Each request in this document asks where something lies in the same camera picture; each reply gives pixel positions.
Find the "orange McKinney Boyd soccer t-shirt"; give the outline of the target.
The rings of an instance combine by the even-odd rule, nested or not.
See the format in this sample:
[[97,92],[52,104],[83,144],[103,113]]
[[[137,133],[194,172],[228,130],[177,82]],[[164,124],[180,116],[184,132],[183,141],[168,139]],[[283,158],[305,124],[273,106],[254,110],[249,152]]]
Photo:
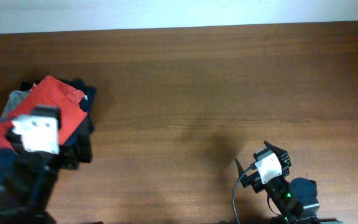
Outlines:
[[80,108],[80,101],[84,97],[85,94],[81,90],[47,76],[31,89],[24,100],[7,114],[7,117],[30,114],[37,105],[60,108],[62,126],[58,132],[58,143],[62,145],[86,118],[87,112]]

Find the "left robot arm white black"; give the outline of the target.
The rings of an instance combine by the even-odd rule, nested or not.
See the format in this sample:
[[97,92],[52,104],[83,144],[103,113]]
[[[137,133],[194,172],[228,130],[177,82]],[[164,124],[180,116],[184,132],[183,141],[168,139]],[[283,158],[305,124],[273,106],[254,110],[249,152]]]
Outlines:
[[0,149],[0,223],[55,223],[47,212],[60,170],[77,170],[92,160],[90,130],[79,127],[74,142],[58,154],[26,152],[20,136],[8,129],[13,149]]

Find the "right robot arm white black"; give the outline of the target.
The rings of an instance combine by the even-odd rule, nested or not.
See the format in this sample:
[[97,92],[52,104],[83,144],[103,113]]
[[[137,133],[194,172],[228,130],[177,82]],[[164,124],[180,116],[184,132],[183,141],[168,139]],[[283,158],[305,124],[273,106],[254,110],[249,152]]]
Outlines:
[[318,190],[315,181],[306,178],[295,178],[287,181],[290,173],[291,159],[288,151],[264,141],[264,148],[254,153],[255,162],[244,169],[238,159],[234,159],[238,179],[232,189],[232,209],[235,222],[240,223],[236,209],[236,189],[251,186],[255,193],[267,194],[267,202],[273,202],[278,209],[270,223],[281,224],[329,224],[341,223],[336,218],[320,219],[317,212],[320,208]]

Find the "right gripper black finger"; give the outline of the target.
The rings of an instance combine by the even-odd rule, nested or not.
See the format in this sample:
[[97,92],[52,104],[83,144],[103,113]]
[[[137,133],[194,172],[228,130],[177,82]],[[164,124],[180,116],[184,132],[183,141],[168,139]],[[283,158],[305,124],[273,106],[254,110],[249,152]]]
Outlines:
[[236,166],[237,166],[237,171],[238,171],[238,176],[242,177],[242,175],[245,173],[245,170],[243,169],[243,167],[241,166],[241,163],[238,161],[237,158],[234,159]]
[[277,156],[283,156],[287,152],[284,149],[281,149],[277,146],[274,146],[273,144],[269,143],[268,141],[264,141],[264,144],[267,148],[269,148],[272,152],[274,152]]

